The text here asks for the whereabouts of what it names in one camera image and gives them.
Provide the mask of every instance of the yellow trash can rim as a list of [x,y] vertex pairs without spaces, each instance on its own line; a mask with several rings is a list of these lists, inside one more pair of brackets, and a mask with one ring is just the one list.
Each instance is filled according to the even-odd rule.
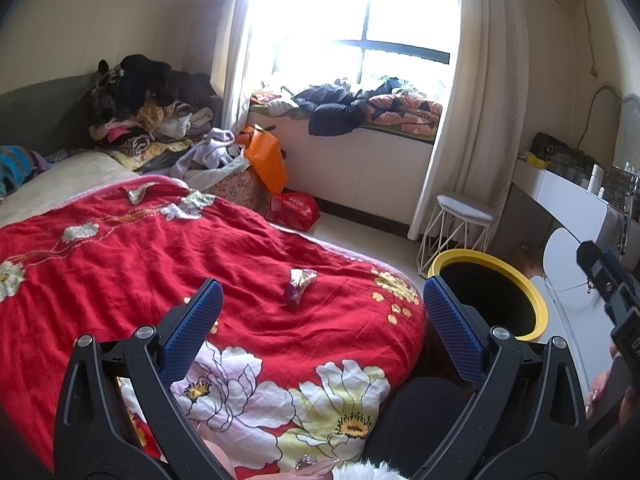
[[436,256],[429,268],[427,277],[432,278],[433,276],[440,274],[440,271],[444,267],[459,262],[478,264],[500,272],[500,274],[505,278],[508,278],[515,283],[526,295],[536,316],[536,325],[531,333],[518,336],[516,339],[521,341],[535,341],[544,333],[546,326],[549,323],[549,311],[546,308],[546,303],[542,294],[540,294],[536,287],[533,286],[527,277],[518,269],[511,267],[509,264],[495,258],[494,256],[490,256],[479,251],[472,251],[470,249],[450,249],[449,251],[444,251]]

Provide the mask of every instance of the tile floor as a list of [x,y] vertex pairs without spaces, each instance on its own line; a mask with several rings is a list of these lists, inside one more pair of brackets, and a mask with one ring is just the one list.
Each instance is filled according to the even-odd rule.
[[322,213],[309,235],[351,251],[370,256],[402,270],[422,292],[424,279],[415,268],[419,242],[378,231],[344,218]]

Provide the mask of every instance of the snack wrapper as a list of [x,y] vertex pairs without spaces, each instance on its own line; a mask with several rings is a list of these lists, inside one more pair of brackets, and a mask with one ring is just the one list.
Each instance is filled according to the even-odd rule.
[[306,288],[318,277],[318,273],[311,269],[291,269],[291,279],[284,290],[284,300],[287,306],[295,307],[300,304],[300,299]]

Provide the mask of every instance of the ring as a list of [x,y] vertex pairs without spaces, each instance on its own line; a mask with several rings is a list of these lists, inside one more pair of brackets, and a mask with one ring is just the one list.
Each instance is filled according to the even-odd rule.
[[296,471],[299,469],[304,469],[305,467],[309,467],[318,462],[318,459],[315,456],[311,456],[308,454],[304,454],[302,457],[296,460]]

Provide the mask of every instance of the shopping bag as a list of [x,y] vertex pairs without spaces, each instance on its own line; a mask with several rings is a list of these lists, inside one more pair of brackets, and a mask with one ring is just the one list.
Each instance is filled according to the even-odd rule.
[[244,150],[244,156],[249,159],[269,192],[278,195],[287,183],[287,168],[280,152],[280,142],[260,126],[251,127],[251,130],[250,140],[245,141],[248,147]]
[[284,227],[309,231],[320,218],[320,208],[307,193],[284,193],[271,197],[269,212],[265,218]]

